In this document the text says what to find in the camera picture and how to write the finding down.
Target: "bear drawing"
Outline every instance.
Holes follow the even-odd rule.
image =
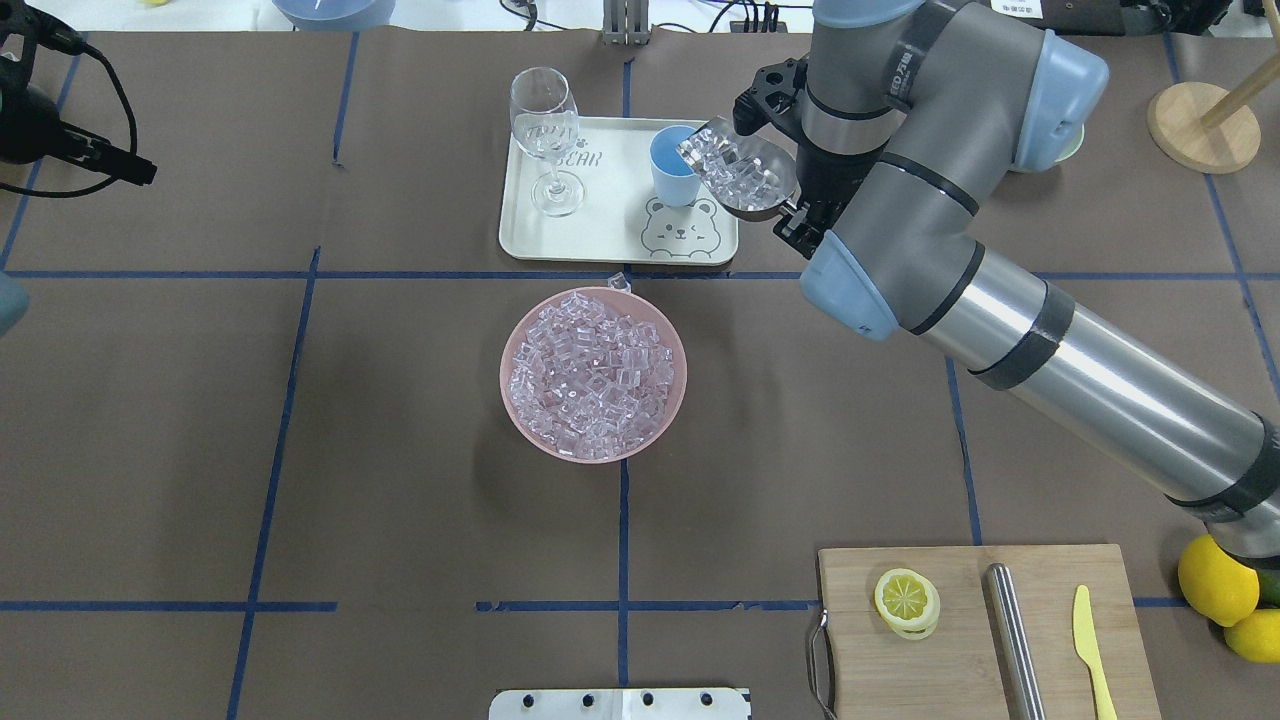
[[[703,254],[708,259],[719,249],[721,236],[716,229],[716,204],[699,199],[692,205],[671,208],[657,197],[645,202],[649,222],[640,233],[640,243],[650,256],[694,258]]]

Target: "wooden cutting board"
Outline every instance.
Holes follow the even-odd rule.
[[[1096,717],[1089,673],[1071,641],[1079,584],[1089,585],[1116,712],[1121,720],[1160,719],[1120,547],[1042,544],[818,551],[840,720],[1011,716],[983,593],[983,573],[992,562],[1004,562],[1014,575],[1050,720]],[[910,568],[938,588],[942,615],[929,638],[899,638],[876,612],[876,582],[892,568]]]

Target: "yellow knife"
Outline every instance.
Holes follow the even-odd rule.
[[[1071,634],[1075,635],[1075,653],[1089,666],[1089,679],[1093,680],[1093,706],[1098,720],[1116,720],[1116,708],[1111,705],[1111,691],[1107,689],[1107,676],[1102,673],[1102,655],[1098,653],[1098,635],[1093,632],[1093,609],[1089,607],[1089,588],[1075,588],[1075,606],[1071,609]]]

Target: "pink bowl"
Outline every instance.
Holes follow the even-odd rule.
[[[562,300],[575,292],[604,302],[620,315],[631,315],[637,322],[648,320],[653,323],[658,327],[658,341],[671,348],[671,364],[676,372],[676,377],[671,380],[671,388],[667,391],[667,413],[662,419],[662,423],[658,425],[658,432],[655,432],[653,437],[646,439],[640,447],[614,457],[586,460],[582,457],[561,455],[556,450],[556,446],[538,437],[520,423],[520,415],[516,413],[516,407],[511,402],[511,393],[507,389],[507,384],[511,382],[511,373],[516,366],[516,351],[520,350],[520,343],[525,340],[525,332],[530,325],[538,322],[538,311],[548,305],[559,305]],[[653,441],[658,439],[676,418],[676,411],[680,410],[680,404],[685,400],[685,380],[687,377],[689,366],[685,361],[685,346],[680,342],[680,336],[676,334],[676,328],[671,324],[671,320],[668,320],[660,310],[654,307],[648,300],[630,292],[613,290],[612,287],[580,287],[576,290],[566,290],[564,292],[548,297],[547,300],[539,302],[525,315],[522,320],[520,320],[516,329],[511,332],[511,337],[507,338],[507,347],[502,351],[502,368],[498,370],[498,387],[502,389],[502,404],[507,406],[507,415],[511,416],[511,421],[515,423],[520,433],[529,438],[529,442],[534,443],[534,446],[540,448],[543,452],[559,457],[561,460],[581,462],[584,465],[599,465],[602,462],[614,462],[617,460],[622,460],[623,457],[630,457],[653,445]]]

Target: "metal handle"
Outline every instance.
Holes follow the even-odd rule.
[[[1039,685],[1036,684],[1036,669],[1032,667],[1032,651],[1027,644],[1023,616],[1018,610],[1018,593],[1014,592],[1014,575],[1004,562],[993,562],[987,568],[986,580],[992,602],[996,605],[996,628],[1000,632],[1000,644],[1010,674],[1014,676],[1018,717],[1019,720],[1044,720]]]
[[[806,665],[809,670],[809,692],[813,693],[813,698],[817,700],[818,705],[822,706],[822,714],[827,716],[827,720],[838,720],[836,717],[835,711],[832,711],[831,706],[827,705],[827,700],[822,697],[822,693],[818,692],[818,634],[826,629],[827,629],[827,609],[823,607],[822,615],[818,616],[818,623],[814,624],[813,630],[809,633],[809,656],[805,657],[805,660],[808,661]],[[831,687],[835,687],[836,683],[833,679],[831,679],[829,673],[828,673],[828,682],[831,683]]]

